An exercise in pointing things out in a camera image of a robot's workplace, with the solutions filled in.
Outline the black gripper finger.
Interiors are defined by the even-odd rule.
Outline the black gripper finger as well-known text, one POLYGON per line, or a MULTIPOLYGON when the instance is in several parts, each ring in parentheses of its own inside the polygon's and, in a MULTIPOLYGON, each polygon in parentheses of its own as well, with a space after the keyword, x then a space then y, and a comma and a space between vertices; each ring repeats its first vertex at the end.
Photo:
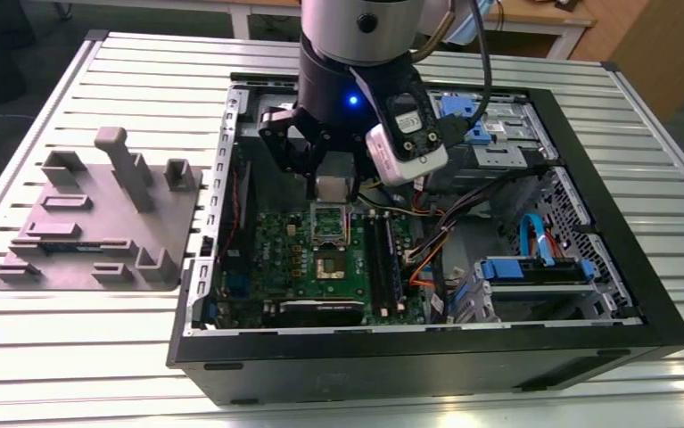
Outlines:
POLYGON ((345 152, 353 155, 353 185, 349 192, 349 200, 355 202, 359 198, 362 184, 366 180, 377 178, 379 172, 370 157, 365 137, 361 134, 350 134, 345 142, 345 152))
POLYGON ((259 115, 259 137, 279 169, 306 179, 306 198, 314 200, 317 171, 331 142, 326 124, 303 107, 269 107, 259 115))

